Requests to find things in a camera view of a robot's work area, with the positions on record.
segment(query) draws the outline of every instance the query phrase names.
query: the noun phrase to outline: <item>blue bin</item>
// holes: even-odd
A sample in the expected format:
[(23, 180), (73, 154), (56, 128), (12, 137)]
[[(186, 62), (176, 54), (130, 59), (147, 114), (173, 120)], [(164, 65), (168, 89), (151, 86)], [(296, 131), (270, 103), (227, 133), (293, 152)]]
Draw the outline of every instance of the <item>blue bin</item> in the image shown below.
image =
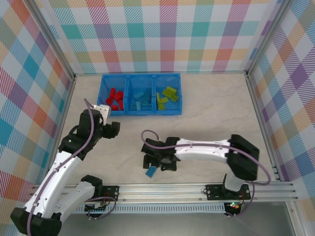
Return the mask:
[(181, 75), (179, 73), (157, 74), (155, 83), (155, 94), (158, 92), (160, 97), (164, 97), (162, 91), (166, 89), (167, 86), (177, 89), (176, 96), (178, 96), (176, 102), (168, 99), (168, 102), (164, 103), (165, 110), (163, 111), (157, 110), (158, 106), (156, 105), (155, 113), (157, 115), (181, 115), (183, 105)]
[[(164, 103), (165, 110), (159, 111), (157, 106), (156, 94), (159, 92), (161, 97), (162, 91), (170, 86), (177, 89), (176, 102), (169, 99)], [(97, 104), (106, 104), (106, 99), (109, 97), (110, 89), (115, 88), (116, 92), (123, 91), (124, 110), (111, 111), (111, 116), (149, 116), (149, 115), (181, 115), (182, 114), (182, 87), (181, 75), (179, 73), (155, 73), (155, 74), (106, 74), (102, 76), (102, 81), (98, 93)], [(140, 111), (130, 109), (131, 104), (143, 102), (143, 98), (135, 99), (134, 95), (147, 91), (151, 91), (151, 101), (149, 104), (141, 104)]]

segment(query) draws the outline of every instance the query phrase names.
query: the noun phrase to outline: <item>table surface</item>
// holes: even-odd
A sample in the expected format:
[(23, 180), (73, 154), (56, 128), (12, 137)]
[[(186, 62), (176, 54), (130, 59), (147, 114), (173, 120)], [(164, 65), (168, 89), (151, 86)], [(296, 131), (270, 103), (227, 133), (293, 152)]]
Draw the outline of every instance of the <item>table surface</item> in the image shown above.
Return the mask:
[[(114, 139), (101, 139), (75, 170), (68, 183), (78, 183), (93, 175), (103, 183), (191, 183), (222, 182), (229, 167), (220, 162), (186, 160), (177, 163), (177, 171), (158, 170), (153, 178), (142, 168), (140, 134), (156, 131), (161, 140), (175, 136), (189, 140), (215, 141), (240, 134), (260, 149), (259, 161), (272, 173), (263, 137), (243, 74), (182, 74), (183, 114), (181, 116), (109, 117), (107, 123), (121, 123)], [(86, 109), (83, 98), (96, 104), (101, 76), (78, 77), (65, 121), (63, 135), (77, 125)], [(258, 171), (257, 180), (266, 180)]]

